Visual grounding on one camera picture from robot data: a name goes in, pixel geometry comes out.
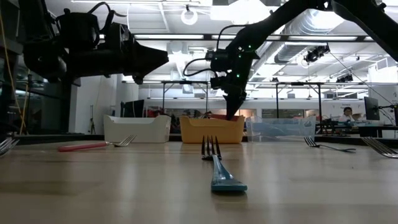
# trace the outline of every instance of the table surface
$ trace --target table surface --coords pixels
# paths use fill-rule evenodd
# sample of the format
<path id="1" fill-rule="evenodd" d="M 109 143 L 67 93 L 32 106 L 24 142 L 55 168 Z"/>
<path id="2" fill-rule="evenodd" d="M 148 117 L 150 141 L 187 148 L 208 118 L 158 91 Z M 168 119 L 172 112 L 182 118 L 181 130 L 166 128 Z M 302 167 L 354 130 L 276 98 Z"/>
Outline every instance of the table surface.
<path id="1" fill-rule="evenodd" d="M 221 145 L 223 165 L 248 185 L 225 195 L 211 193 L 200 145 L 56 151 L 80 143 L 17 146 L 0 159 L 2 223 L 398 222 L 398 161 L 368 147 Z"/>

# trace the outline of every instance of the ductwork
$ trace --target ductwork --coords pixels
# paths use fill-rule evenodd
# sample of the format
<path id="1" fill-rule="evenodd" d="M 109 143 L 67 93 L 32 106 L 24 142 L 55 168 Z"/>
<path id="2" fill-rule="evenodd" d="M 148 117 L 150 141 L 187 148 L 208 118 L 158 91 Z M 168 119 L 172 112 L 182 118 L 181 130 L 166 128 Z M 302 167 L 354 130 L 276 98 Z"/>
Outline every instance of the ductwork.
<path id="1" fill-rule="evenodd" d="M 340 25 L 344 20 L 333 12 L 323 12 L 314 9 L 306 10 L 286 25 L 282 34 L 286 35 L 325 35 Z M 283 42 L 273 42 L 264 52 L 261 59 L 254 65 L 257 73 L 265 63 L 288 63 L 300 52 L 307 49 L 305 45 L 285 45 Z"/>

